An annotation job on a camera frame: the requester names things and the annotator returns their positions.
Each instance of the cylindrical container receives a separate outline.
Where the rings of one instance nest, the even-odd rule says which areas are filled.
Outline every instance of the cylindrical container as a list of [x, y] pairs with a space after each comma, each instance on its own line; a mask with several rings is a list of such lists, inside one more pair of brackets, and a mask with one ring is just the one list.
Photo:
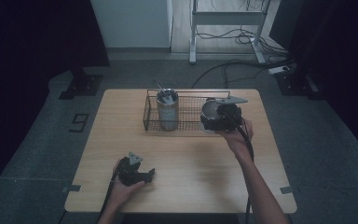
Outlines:
[[179, 124], [179, 96], [173, 89], [157, 93], [158, 119], [165, 131], [175, 130]]

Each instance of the tabletop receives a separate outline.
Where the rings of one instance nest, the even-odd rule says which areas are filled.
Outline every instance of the tabletop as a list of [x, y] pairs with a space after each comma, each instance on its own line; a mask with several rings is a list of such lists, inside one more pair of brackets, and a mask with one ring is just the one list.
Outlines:
[[[296, 211], [286, 172], [257, 90], [177, 90], [246, 98], [242, 116], [253, 123], [255, 165], [284, 213]], [[69, 212], [100, 212], [112, 169], [129, 151], [144, 158], [139, 172], [156, 168], [121, 208], [123, 213], [242, 213], [248, 193], [241, 168], [226, 141], [201, 131], [150, 132], [143, 123], [147, 90], [107, 90], [91, 128], [65, 203]]]

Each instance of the wire basket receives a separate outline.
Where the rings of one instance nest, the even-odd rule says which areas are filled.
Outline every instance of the wire basket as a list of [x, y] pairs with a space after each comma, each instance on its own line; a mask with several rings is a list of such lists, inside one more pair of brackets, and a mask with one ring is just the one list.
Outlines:
[[[157, 105], [157, 90], [147, 90], [145, 112], [144, 112], [144, 126], [146, 131], [164, 131], [161, 128], [161, 120], [158, 117]], [[215, 99], [215, 97], [205, 96], [186, 96], [186, 94], [199, 94], [203, 93], [222, 93], [228, 97], [229, 91], [178, 91], [179, 95], [179, 120], [176, 131], [200, 131], [200, 115], [202, 106], [208, 100]]]

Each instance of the person's right hand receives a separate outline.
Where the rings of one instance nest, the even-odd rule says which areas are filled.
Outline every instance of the person's right hand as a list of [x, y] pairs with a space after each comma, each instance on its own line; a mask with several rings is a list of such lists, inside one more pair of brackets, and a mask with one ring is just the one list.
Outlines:
[[[245, 123], [242, 125], [242, 129], [245, 133], [248, 133], [249, 140], [252, 140], [254, 135], [252, 122], [250, 120], [245, 119]], [[229, 146], [229, 148], [234, 152], [234, 155], [237, 159], [250, 159], [250, 152], [248, 147], [243, 140], [242, 135], [238, 131], [226, 132], [226, 131], [217, 131], [216, 133], [222, 135]]]

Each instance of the black curtain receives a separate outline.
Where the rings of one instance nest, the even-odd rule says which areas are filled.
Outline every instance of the black curtain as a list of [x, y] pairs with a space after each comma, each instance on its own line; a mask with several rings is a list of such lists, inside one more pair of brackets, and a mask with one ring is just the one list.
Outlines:
[[48, 81], [109, 66], [90, 0], [0, 1], [0, 173], [32, 126]]

